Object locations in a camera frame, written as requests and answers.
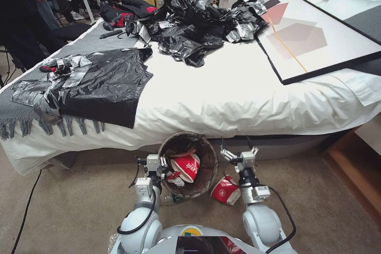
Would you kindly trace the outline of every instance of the mattress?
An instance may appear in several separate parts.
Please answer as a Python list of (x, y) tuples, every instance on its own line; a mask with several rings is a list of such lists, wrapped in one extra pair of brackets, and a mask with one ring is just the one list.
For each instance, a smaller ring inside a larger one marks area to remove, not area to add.
[[(326, 5), (329, 0), (309, 1)], [(62, 137), (57, 127), (46, 136), (33, 121), (31, 134), (22, 137), (16, 126), (14, 138), (1, 142), (15, 170), (26, 175), (68, 151), (136, 150), (178, 131), (207, 138), (328, 134), (362, 125), (381, 112), (377, 75), (342, 69), (282, 85), (256, 42), (226, 42), (205, 56), (201, 68), (176, 62), (160, 54), (157, 43), (151, 45), (153, 55), (145, 64), (154, 76), (140, 97), (133, 129), (106, 124), (97, 134), (92, 121), (85, 120), (87, 135), (73, 123), (73, 136)]]

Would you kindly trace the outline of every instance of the yellow sticker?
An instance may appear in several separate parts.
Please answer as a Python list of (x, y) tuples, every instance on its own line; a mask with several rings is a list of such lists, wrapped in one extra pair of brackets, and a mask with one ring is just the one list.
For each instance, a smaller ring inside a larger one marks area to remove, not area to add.
[(198, 229), (195, 226), (191, 226), (191, 227), (188, 226), (183, 230), (183, 233), (181, 234), (181, 236), (193, 236), (193, 235), (202, 235), (202, 232), (200, 229)]

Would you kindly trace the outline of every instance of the poster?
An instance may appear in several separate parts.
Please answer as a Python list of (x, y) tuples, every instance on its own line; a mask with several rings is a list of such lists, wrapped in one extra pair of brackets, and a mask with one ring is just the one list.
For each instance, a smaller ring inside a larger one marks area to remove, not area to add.
[(258, 39), (290, 84), (381, 57), (381, 43), (305, 0), (259, 0), (269, 23)]

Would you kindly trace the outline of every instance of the blanket fringe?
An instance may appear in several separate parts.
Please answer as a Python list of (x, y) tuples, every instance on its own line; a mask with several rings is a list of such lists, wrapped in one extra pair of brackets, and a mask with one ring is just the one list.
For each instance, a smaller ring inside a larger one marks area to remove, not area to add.
[(85, 119), (79, 118), (79, 117), (75, 117), (74, 119), (77, 121), (77, 123), (79, 125), (79, 128), (82, 131), (82, 134), (86, 135), (87, 134), (87, 130), (86, 130), (86, 125), (85, 125)]
[(98, 121), (95, 121), (95, 120), (93, 120), (92, 122), (93, 122), (93, 124), (94, 124), (95, 132), (96, 132), (97, 134), (99, 134), (99, 132), (100, 132), (100, 130), (99, 130), (99, 122), (98, 122)]
[(57, 123), (57, 127), (60, 129), (62, 137), (66, 137), (65, 124), (63, 120)]
[(73, 125), (72, 125), (72, 123), (73, 123), (73, 117), (71, 117), (71, 116), (64, 116), (63, 118), (65, 119), (67, 131), (69, 132), (69, 135), (73, 136)]
[[(87, 128), (85, 125), (85, 119), (84, 118), (78, 118), (78, 117), (71, 117), (71, 116), (63, 116), (62, 120), (57, 123), (57, 127), (61, 131), (61, 135), (63, 137), (67, 136), (67, 133), (69, 133), (69, 136), (73, 136), (73, 119), (75, 119), (79, 125), (79, 128), (82, 131), (83, 135), (87, 134)], [(12, 139), (15, 136), (15, 126), (17, 121), (20, 124), (20, 130), (21, 133), (24, 136), (27, 136), (31, 133), (32, 129), (32, 121), (36, 120), (38, 122), (38, 125), (42, 130), (44, 130), (46, 135), (52, 135), (53, 134), (53, 126), (45, 121), (40, 116), (35, 116), (32, 119), (7, 119), (0, 122), (0, 139), (6, 140), (6, 139)], [(92, 120), (94, 124), (94, 130), (97, 134), (100, 133), (100, 131), (105, 131), (105, 123), (99, 122), (96, 120)]]
[(23, 134), (23, 137), (25, 137), (26, 135), (29, 135), (31, 133), (32, 121), (33, 121), (33, 118), (22, 119), (22, 120), (20, 119), (19, 120), (20, 129), (21, 129), (21, 132)]
[(37, 117), (36, 120), (38, 121), (38, 125), (41, 127), (42, 130), (44, 130), (46, 135), (53, 134), (53, 128), (49, 122), (45, 121), (41, 117)]

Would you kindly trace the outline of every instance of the red paper cup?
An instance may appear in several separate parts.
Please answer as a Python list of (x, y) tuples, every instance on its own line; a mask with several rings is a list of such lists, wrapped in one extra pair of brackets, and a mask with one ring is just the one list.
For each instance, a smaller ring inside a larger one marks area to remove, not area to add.
[(233, 205), (241, 196), (241, 191), (223, 177), (213, 188), (210, 196), (222, 203)]
[(172, 167), (180, 172), (180, 178), (188, 183), (193, 183), (200, 168), (200, 159), (196, 154), (171, 159)]

